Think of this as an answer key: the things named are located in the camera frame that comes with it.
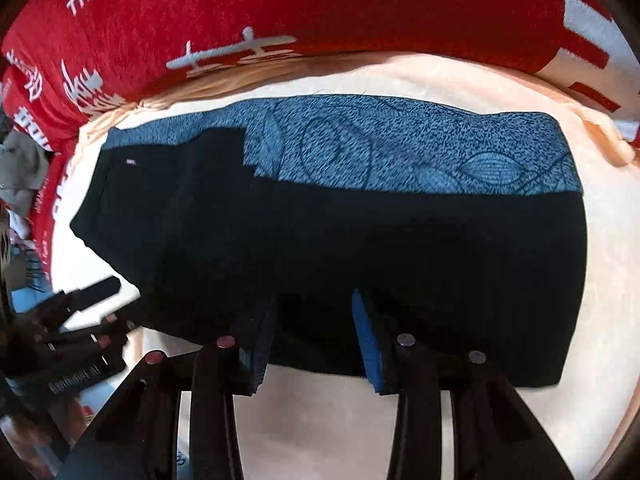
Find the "black grey leaf-patterned pants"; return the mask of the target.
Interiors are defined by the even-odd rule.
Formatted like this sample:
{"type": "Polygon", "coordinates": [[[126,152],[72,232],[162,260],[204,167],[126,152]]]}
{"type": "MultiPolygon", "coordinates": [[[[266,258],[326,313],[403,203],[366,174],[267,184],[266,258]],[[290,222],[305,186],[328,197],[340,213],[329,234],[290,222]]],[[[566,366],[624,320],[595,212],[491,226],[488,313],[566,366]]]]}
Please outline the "black grey leaf-patterned pants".
{"type": "Polygon", "coordinates": [[[557,384],[585,283],[582,184],[559,123],[391,96],[249,99],[112,129],[70,224],[196,344],[260,304],[270,360],[364,372],[375,338],[479,351],[557,384]]]}

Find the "grey-brown crumpled cloth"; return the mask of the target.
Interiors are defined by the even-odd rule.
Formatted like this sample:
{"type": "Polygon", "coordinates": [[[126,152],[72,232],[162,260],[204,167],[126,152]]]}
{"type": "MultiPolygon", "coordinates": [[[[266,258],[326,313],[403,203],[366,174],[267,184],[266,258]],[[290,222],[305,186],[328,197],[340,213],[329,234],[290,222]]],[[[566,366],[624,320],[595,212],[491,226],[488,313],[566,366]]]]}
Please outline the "grey-brown crumpled cloth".
{"type": "Polygon", "coordinates": [[[29,215],[49,171],[49,159],[31,136],[12,129],[1,148],[1,200],[22,218],[29,215]]]}

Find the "red blanket with white text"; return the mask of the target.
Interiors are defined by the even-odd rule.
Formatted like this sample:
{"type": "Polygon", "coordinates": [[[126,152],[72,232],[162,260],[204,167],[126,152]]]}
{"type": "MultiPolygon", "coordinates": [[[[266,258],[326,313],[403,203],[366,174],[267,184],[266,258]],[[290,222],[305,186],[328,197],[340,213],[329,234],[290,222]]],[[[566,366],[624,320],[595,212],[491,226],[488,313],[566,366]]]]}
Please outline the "red blanket with white text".
{"type": "Polygon", "coordinates": [[[2,99],[53,154],[28,213],[47,257],[78,143],[155,100],[220,96],[339,54],[458,58],[568,93],[603,156],[639,157],[639,63],[602,0],[28,0],[1,33],[2,99]]]}

